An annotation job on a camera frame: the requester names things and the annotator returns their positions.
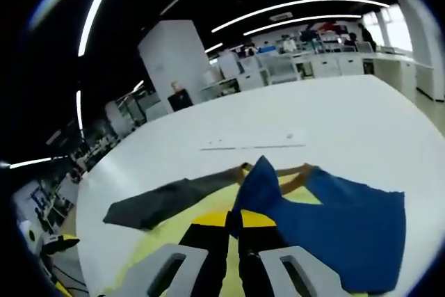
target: laboratory room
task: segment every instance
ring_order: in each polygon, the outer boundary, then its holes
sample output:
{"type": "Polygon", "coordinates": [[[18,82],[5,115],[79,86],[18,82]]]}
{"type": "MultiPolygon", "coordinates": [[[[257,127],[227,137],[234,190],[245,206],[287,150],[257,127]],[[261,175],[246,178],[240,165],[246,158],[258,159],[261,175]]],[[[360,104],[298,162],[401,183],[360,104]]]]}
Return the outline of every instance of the laboratory room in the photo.
{"type": "Polygon", "coordinates": [[[22,279],[41,296],[436,296],[436,4],[24,0],[0,94],[22,279]]]}

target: white counter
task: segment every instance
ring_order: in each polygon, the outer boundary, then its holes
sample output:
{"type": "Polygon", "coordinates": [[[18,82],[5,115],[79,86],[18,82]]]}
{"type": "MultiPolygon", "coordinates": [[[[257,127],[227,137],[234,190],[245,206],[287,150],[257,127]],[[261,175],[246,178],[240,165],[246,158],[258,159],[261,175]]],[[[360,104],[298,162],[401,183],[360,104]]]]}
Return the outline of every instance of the white counter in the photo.
{"type": "Polygon", "coordinates": [[[417,88],[433,97],[432,67],[393,54],[343,52],[293,57],[295,64],[310,63],[315,78],[364,74],[364,63],[372,63],[377,78],[413,100],[417,88]]]}
{"type": "Polygon", "coordinates": [[[404,191],[406,243],[398,284],[406,296],[435,258],[445,234],[445,138],[422,112],[374,76],[268,86],[198,104],[149,122],[108,153],[79,184],[76,231],[92,296],[113,286],[143,237],[105,224],[113,202],[168,182],[254,163],[307,162],[385,191],[404,191]],[[304,147],[199,151],[215,132],[301,129],[304,147]]]}

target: fabric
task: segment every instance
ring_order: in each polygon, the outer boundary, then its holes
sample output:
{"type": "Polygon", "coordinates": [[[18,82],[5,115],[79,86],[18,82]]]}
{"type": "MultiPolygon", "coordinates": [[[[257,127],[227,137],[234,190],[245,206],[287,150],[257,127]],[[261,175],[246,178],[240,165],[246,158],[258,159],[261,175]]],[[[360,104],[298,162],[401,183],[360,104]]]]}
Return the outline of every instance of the fabric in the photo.
{"type": "Polygon", "coordinates": [[[274,296],[272,284],[259,253],[263,250],[283,248],[286,244],[271,219],[251,211],[242,210],[241,213],[242,220],[239,223],[243,227],[238,236],[238,269],[239,277],[243,281],[244,294],[246,297],[274,296]]]}
{"type": "MultiPolygon", "coordinates": [[[[297,168],[290,170],[277,171],[279,175],[279,183],[281,186],[290,184],[297,176],[297,168]]],[[[244,176],[248,175],[249,171],[242,169],[244,176]]],[[[118,276],[116,277],[115,284],[112,287],[105,289],[104,291],[94,291],[96,294],[109,294],[116,287],[122,284],[125,277],[125,273],[134,264],[144,259],[149,254],[158,250],[162,245],[166,243],[179,243],[181,238],[186,233],[196,218],[205,215],[211,211],[228,211],[230,210],[238,193],[241,185],[233,183],[227,187],[216,191],[193,206],[178,212],[178,214],[171,218],[160,222],[152,230],[145,233],[145,236],[139,241],[135,247],[133,254],[129,261],[121,268],[118,276]]],[[[301,202],[306,204],[320,204],[313,194],[311,194],[305,186],[295,188],[292,192],[287,193],[284,197],[290,201],[301,202]]],[[[239,255],[238,255],[238,241],[234,237],[229,238],[229,250],[227,253],[227,272],[223,280],[220,297],[243,297],[243,285],[239,275],[239,255]]],[[[353,294],[355,297],[366,297],[366,293],[353,294]]]]}
{"type": "Polygon", "coordinates": [[[261,157],[239,189],[233,217],[247,209],[271,218],[289,246],[303,247],[336,271],[347,291],[392,290],[405,245],[403,193],[386,193],[320,168],[305,185],[323,205],[283,198],[277,173],[261,157]]]}
{"type": "Polygon", "coordinates": [[[265,52],[273,51],[273,50],[276,50],[276,49],[277,49],[277,48],[275,48],[274,45],[268,45],[268,46],[259,48],[259,49],[258,49],[258,53],[259,53],[259,54],[263,54],[263,53],[265,53],[265,52]]]}
{"type": "Polygon", "coordinates": [[[196,277],[191,297],[218,297],[226,274],[226,258],[229,249],[229,228],[225,224],[228,213],[211,214],[215,225],[192,223],[179,245],[207,250],[209,253],[196,277]]]}
{"type": "Polygon", "coordinates": [[[150,230],[209,194],[235,182],[236,173],[233,170],[194,180],[172,182],[153,191],[113,203],[108,209],[104,223],[150,230]]]}

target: person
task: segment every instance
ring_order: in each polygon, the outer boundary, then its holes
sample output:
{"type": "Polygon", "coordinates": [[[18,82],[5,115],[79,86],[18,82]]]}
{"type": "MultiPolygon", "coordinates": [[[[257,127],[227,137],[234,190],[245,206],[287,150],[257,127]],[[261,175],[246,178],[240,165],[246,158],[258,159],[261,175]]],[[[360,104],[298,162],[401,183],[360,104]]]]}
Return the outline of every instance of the person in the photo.
{"type": "Polygon", "coordinates": [[[297,44],[289,36],[286,36],[283,42],[283,50],[292,54],[297,49],[297,44]]]}
{"type": "Polygon", "coordinates": [[[375,50],[377,48],[377,44],[374,42],[374,39],[373,39],[371,33],[369,33],[368,29],[364,28],[364,25],[362,23],[359,23],[359,28],[362,31],[363,42],[369,42],[369,44],[371,45],[371,48],[373,48],[373,51],[375,52],[375,50]]]}
{"type": "Polygon", "coordinates": [[[246,57],[254,56],[257,52],[258,51],[257,51],[257,48],[255,47],[254,43],[247,45],[245,48],[245,56],[246,57]]]}
{"type": "Polygon", "coordinates": [[[357,34],[355,33],[349,33],[349,40],[346,40],[344,42],[345,45],[349,45],[351,47],[355,48],[355,51],[357,51],[357,47],[355,46],[355,43],[357,42],[357,34]]]}

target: floor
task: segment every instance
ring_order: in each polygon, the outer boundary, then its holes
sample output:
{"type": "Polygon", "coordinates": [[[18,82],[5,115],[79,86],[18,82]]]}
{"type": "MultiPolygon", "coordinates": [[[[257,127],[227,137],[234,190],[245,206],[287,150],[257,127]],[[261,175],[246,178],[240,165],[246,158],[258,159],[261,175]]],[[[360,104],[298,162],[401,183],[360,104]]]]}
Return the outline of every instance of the floor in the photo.
{"type": "Polygon", "coordinates": [[[445,137],[445,103],[433,102],[428,97],[420,92],[416,92],[416,99],[414,102],[430,121],[438,128],[438,130],[445,137]]]}
{"type": "MultiPolygon", "coordinates": [[[[76,235],[76,207],[68,213],[60,229],[60,233],[76,235]]],[[[89,294],[86,293],[86,286],[84,285],[77,246],[63,252],[57,252],[52,256],[52,259],[54,265],[57,266],[57,268],[54,269],[54,274],[65,287],[69,288],[68,291],[73,297],[89,296],[89,294]]]]}

